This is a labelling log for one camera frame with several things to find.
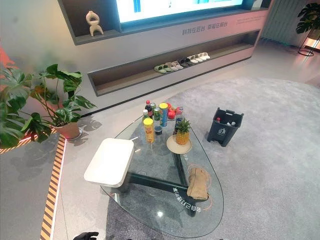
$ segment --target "oval glass tabletop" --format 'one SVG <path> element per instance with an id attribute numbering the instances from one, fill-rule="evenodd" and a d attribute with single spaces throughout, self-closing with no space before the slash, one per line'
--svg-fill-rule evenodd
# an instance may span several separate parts
<path id="1" fill-rule="evenodd" d="M 175 121 L 168 121 L 154 143 L 147 143 L 142 119 L 139 118 L 116 138 L 133 140 L 134 154 L 121 187 L 101 186 L 123 209 L 152 229 L 181 238 L 209 234 L 220 223 L 224 200 L 216 173 L 193 130 L 189 139 L 192 149 L 175 154 L 167 148 Z M 204 169 L 207 200 L 187 196 L 189 172 Z"/>

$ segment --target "dark gray trash bin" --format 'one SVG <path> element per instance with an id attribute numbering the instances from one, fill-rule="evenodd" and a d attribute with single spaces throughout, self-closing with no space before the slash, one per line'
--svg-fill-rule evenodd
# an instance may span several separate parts
<path id="1" fill-rule="evenodd" d="M 208 135 L 208 142 L 217 141 L 222 147 L 227 146 L 237 129 L 241 126 L 244 114 L 237 114 L 230 110 L 221 110 L 220 107 L 215 112 L 213 122 Z"/>

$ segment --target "monstera plant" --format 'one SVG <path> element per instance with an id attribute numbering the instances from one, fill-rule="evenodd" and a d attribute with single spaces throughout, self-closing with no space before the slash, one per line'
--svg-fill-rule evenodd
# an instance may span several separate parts
<path id="1" fill-rule="evenodd" d="M 66 72 L 58 70 L 58 64 L 46 68 L 38 76 L 25 75 L 16 68 L 6 68 L 1 71 L 0 92 L 0 148 L 12 148 L 25 136 L 39 143 L 46 140 L 52 133 L 52 128 L 61 132 L 65 137 L 72 138 L 79 135 L 77 121 L 81 115 L 81 107 L 92 109 L 95 107 L 83 96 L 77 95 L 77 89 L 82 82 L 80 72 Z M 48 81 L 56 79 L 55 90 L 48 88 Z M 63 81 L 63 91 L 67 98 L 60 101 L 58 96 L 58 83 Z M 36 99 L 42 106 L 46 115 L 38 112 L 24 112 L 22 108 L 27 99 Z"/>
<path id="2" fill-rule="evenodd" d="M 298 14 L 298 18 L 300 22 L 296 26 L 297 34 L 309 30 L 320 30 L 320 4 L 316 2 L 307 4 Z"/>

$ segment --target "gray carpet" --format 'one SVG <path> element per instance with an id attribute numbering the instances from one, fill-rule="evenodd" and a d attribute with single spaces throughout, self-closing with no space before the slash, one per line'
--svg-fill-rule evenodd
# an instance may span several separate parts
<path id="1" fill-rule="evenodd" d="M 220 225 L 197 239 L 320 239 L 319 88 L 277 79 L 226 79 L 168 102 L 183 105 L 223 191 Z M 244 113 L 227 147 L 206 140 L 217 107 Z M 111 200 L 106 239 L 128 238 L 179 239 L 139 223 Z"/>

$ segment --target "white square seat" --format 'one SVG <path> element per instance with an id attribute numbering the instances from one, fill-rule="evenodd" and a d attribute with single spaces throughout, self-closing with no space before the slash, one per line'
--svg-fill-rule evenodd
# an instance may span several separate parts
<path id="1" fill-rule="evenodd" d="M 107 187 L 120 187 L 125 180 L 133 154 L 132 140 L 106 138 L 87 167 L 84 179 Z"/>

